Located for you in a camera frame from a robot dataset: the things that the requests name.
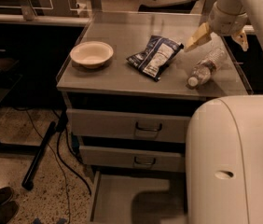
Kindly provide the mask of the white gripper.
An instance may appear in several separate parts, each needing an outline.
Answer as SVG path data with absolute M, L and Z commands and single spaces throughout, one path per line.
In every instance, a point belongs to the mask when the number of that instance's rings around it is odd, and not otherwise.
M 191 51 L 209 42 L 211 40 L 211 32 L 222 36 L 231 35 L 232 40 L 240 45 L 243 51 L 247 51 L 249 45 L 247 35 L 243 30 L 247 19 L 246 13 L 231 15 L 222 11 L 217 3 L 214 3 L 208 16 L 208 22 L 201 24 L 196 32 L 187 40 L 184 51 Z

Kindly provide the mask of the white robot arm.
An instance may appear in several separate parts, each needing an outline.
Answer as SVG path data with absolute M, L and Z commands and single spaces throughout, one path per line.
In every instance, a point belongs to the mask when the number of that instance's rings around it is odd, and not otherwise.
M 246 23 L 263 50 L 263 0 L 216 0 L 187 45 L 216 33 L 245 47 Z M 217 98 L 194 113 L 186 173 L 189 224 L 263 224 L 263 95 Z

